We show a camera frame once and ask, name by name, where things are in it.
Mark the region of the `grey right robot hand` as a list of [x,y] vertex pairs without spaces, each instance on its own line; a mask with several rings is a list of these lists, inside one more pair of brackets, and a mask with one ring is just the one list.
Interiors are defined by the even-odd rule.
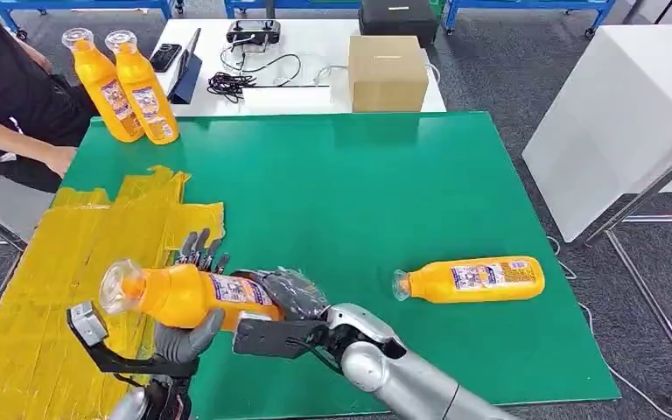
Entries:
[[316,284],[294,269],[239,269],[231,275],[262,286],[285,320],[319,319],[330,306],[326,295]]

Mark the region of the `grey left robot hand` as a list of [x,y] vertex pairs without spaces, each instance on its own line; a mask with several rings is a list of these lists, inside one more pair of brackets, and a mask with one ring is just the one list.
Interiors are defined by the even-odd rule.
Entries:
[[[187,263],[200,271],[209,279],[208,263],[202,259],[205,242],[209,238],[210,229],[203,228],[199,233],[191,232],[186,237],[179,251],[178,262],[183,257]],[[222,308],[209,308],[201,323],[193,329],[167,326],[158,321],[154,325],[153,344],[155,355],[174,363],[187,363],[198,358],[211,345],[214,337],[221,330],[226,314]]]

